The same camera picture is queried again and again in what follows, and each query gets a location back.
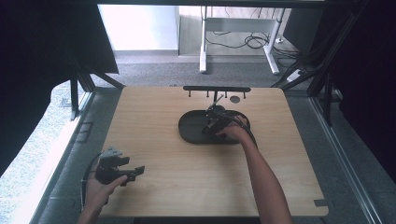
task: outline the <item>black object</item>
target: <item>black object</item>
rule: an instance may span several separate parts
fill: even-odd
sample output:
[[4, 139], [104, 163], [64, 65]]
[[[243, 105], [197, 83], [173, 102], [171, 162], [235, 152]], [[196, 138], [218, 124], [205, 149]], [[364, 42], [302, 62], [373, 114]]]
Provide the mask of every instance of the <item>black object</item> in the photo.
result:
[[[78, 78], [84, 88], [94, 85], [89, 73], [118, 68], [97, 5], [0, 1], [0, 27], [2, 175], [42, 119], [54, 87], [73, 79], [77, 89]], [[76, 91], [71, 99], [76, 115]]]
[[340, 110], [396, 183], [396, 26], [389, 20], [393, 9], [383, 1], [368, 1], [331, 72], [343, 96]]
[[102, 184], [109, 184], [120, 176], [127, 175], [128, 178], [121, 185], [124, 187], [130, 181], [135, 181], [138, 175], [145, 172], [145, 166], [140, 166], [134, 170], [120, 170], [119, 166], [129, 163], [129, 157], [121, 158], [122, 153], [111, 147], [99, 156], [99, 164], [96, 168], [95, 177]]
[[[227, 98], [227, 91], [243, 92], [244, 98], [246, 98], [245, 93], [251, 91], [251, 88], [185, 86], [183, 90], [189, 92], [189, 97], [191, 96], [191, 91], [207, 91], [206, 97], [209, 97], [209, 91], [214, 92], [213, 104], [210, 105], [207, 110], [192, 110], [180, 118], [178, 130], [180, 136], [186, 142], [193, 144], [237, 144], [237, 140], [228, 137], [226, 134], [218, 135], [219, 131], [224, 129], [231, 122], [235, 122], [247, 131], [254, 144], [257, 146], [253, 133], [250, 131], [250, 122], [248, 118], [241, 112], [226, 110], [223, 106], [216, 105], [224, 96], [221, 95], [218, 98], [218, 91], [225, 91], [225, 98]], [[236, 116], [241, 116], [246, 119], [247, 125], [237, 119]]]
[[[250, 128], [248, 118], [237, 111], [226, 110], [229, 115], [240, 115], [247, 120], [247, 126]], [[216, 133], [230, 124], [230, 119], [210, 119], [204, 110], [192, 110], [185, 113], [178, 122], [180, 136], [189, 143], [193, 144], [237, 144], [238, 141], [229, 136], [218, 136]]]
[[317, 37], [322, 14], [322, 8], [293, 8], [283, 36], [302, 54], [309, 53], [318, 45], [318, 42], [323, 40], [318, 40]]

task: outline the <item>wooden board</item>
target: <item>wooden board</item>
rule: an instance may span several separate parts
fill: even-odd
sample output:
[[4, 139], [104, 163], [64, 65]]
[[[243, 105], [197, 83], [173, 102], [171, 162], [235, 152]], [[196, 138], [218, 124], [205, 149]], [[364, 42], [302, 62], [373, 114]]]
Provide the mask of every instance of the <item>wooden board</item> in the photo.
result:
[[[234, 104], [230, 97], [239, 96]], [[325, 216], [324, 200], [284, 93], [280, 89], [228, 92], [219, 105], [245, 114], [259, 149], [285, 191], [293, 216]], [[180, 87], [126, 87], [104, 149], [113, 146], [131, 157], [121, 169], [146, 171], [117, 188], [102, 216], [255, 217], [258, 215], [245, 154], [240, 145], [193, 145], [178, 133], [180, 117], [208, 108], [213, 93]]]

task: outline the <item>black cloth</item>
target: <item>black cloth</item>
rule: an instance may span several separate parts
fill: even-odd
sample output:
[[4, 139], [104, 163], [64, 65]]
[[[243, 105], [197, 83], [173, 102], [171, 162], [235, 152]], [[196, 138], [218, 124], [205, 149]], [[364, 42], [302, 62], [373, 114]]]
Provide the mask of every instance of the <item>black cloth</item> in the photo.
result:
[[340, 109], [396, 183], [396, 4], [371, 0], [336, 55]]
[[85, 73], [118, 73], [97, 6], [0, 2], [0, 175], [43, 117], [51, 91]]

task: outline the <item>black bar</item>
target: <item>black bar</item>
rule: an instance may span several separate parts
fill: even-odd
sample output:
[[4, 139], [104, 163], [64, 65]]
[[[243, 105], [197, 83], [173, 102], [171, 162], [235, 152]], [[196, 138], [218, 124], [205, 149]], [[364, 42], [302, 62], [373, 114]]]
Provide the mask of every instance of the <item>black bar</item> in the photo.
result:
[[352, 26], [355, 24], [356, 20], [358, 19], [358, 15], [354, 12], [350, 12], [349, 17], [346, 20], [345, 25], [343, 26], [340, 34], [335, 39], [334, 43], [332, 44], [332, 48], [329, 50], [326, 58], [323, 61], [323, 70], [320, 74], [314, 77], [311, 84], [309, 85], [308, 92], [309, 96], [318, 96], [320, 91], [323, 89], [323, 86], [326, 85], [326, 75], [330, 70], [330, 65], [333, 61], [335, 54], [341, 48], [342, 43], [346, 39], [349, 31], [351, 30]]
[[216, 102], [218, 100], [218, 92], [215, 91], [215, 95], [213, 96], [213, 102]]
[[123, 85], [122, 83], [118, 82], [116, 79], [104, 74], [104, 73], [98, 73], [95, 72], [95, 75], [97, 75], [99, 78], [103, 79], [104, 81], [110, 83], [111, 85], [113, 85], [114, 87], [116, 87], [117, 89], [122, 90], [125, 85]]
[[83, 73], [81, 70], [78, 72], [78, 81], [84, 91], [93, 92], [95, 91], [95, 84], [93, 83], [92, 77], [88, 73]]
[[71, 120], [74, 120], [78, 116], [78, 79], [75, 76], [70, 78], [70, 94], [72, 104], [72, 115]]
[[324, 88], [323, 118], [329, 126], [332, 126], [332, 121], [330, 119], [330, 109], [332, 106], [332, 76], [330, 73], [326, 76], [326, 86]]
[[250, 92], [249, 87], [215, 87], [215, 86], [184, 86], [185, 91], [236, 91], [236, 92]]

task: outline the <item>gray carpet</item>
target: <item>gray carpet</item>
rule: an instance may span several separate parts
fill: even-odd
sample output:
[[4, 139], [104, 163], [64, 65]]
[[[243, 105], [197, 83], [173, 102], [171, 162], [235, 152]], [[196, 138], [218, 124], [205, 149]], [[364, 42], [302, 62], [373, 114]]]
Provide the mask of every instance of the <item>gray carpet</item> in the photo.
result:
[[[266, 63], [210, 63], [208, 74], [198, 63], [119, 64], [125, 85], [145, 86], [248, 86], [269, 87], [278, 77], [268, 75]], [[85, 167], [99, 152], [120, 97], [120, 91], [97, 80], [96, 94], [85, 118], [66, 150], [63, 160], [35, 214], [33, 223], [76, 223], [80, 210], [80, 182]], [[286, 92], [291, 112], [303, 138], [318, 182], [330, 208], [326, 217], [294, 217], [295, 223], [368, 223], [346, 176], [331, 149], [315, 111], [302, 90], [303, 83]], [[337, 105], [332, 107], [333, 127], [346, 147], [363, 185], [374, 199], [384, 223], [396, 223], [396, 186], [381, 169], [367, 147], [350, 129]], [[99, 223], [133, 223], [132, 218], [101, 218]], [[257, 218], [142, 218], [142, 223], [257, 223]]]
[[[206, 74], [198, 63], [121, 63], [119, 75], [110, 75], [127, 86], [244, 86], [270, 87], [279, 76], [269, 74], [268, 63], [208, 63]], [[306, 90], [309, 80], [296, 86]]]

